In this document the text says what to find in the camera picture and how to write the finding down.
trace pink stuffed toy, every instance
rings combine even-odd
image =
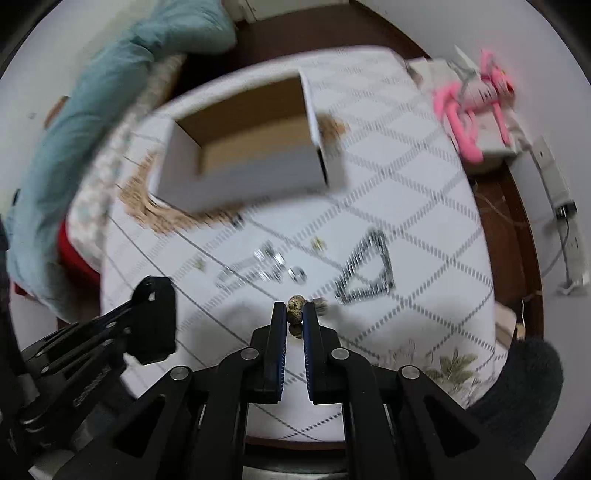
[[[476,146],[478,126],[475,113],[492,106],[501,138],[505,145],[511,145],[511,137],[501,111],[501,101],[509,100],[514,95],[513,84],[495,63],[491,52],[483,50],[480,58],[480,78],[468,77],[463,83],[453,82],[433,93],[433,109],[439,121],[447,115],[452,133],[456,137],[457,147],[464,160],[480,163],[482,151]],[[466,113],[470,119],[467,130],[460,118]]]

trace dark gray fabric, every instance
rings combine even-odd
[[[468,411],[525,462],[554,414],[563,380],[560,358],[549,343],[514,340],[501,376]]]

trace open box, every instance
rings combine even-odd
[[[265,79],[171,120],[148,190],[186,213],[328,185],[310,88]]]

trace blue cloth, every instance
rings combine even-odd
[[[81,75],[41,142],[6,224],[11,279],[59,318],[78,321],[57,238],[93,152],[146,87],[155,61],[175,53],[219,54],[235,43],[219,0],[167,0]]]

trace gray geometric pattern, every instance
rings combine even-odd
[[[506,360],[495,342],[494,293],[482,225],[451,142],[391,51],[359,47],[301,54],[200,87],[139,127],[118,184],[135,172],[147,150],[161,147],[159,135],[170,117],[294,68],[308,78],[316,111],[331,114],[348,129],[339,142],[324,146],[328,192],[260,200],[241,212],[244,225],[239,229],[219,225],[169,236],[143,229],[118,200],[114,203],[102,309],[125,302],[132,287],[150,274],[173,279],[178,304],[177,352],[156,366],[140,366],[129,358],[125,381],[141,394],[175,365],[215,365],[269,322],[273,302],[301,294],[308,299],[325,296],[329,312],[321,323],[337,330],[343,346],[377,365],[440,369],[440,358],[455,352],[475,358],[464,384],[441,384],[461,405],[474,402]],[[338,306],[333,282],[372,226],[387,235],[396,288],[387,296]],[[324,242],[324,250],[313,247],[316,238]],[[244,276],[253,251],[267,241],[289,266],[304,269],[305,285],[287,277],[282,283],[263,283]],[[379,259],[368,258],[351,286],[368,284],[380,266]],[[225,268],[232,271],[232,287],[221,289],[217,275]],[[251,408],[248,434],[296,442],[343,440],[340,406],[309,402],[303,346],[291,336],[286,373],[283,400]]]

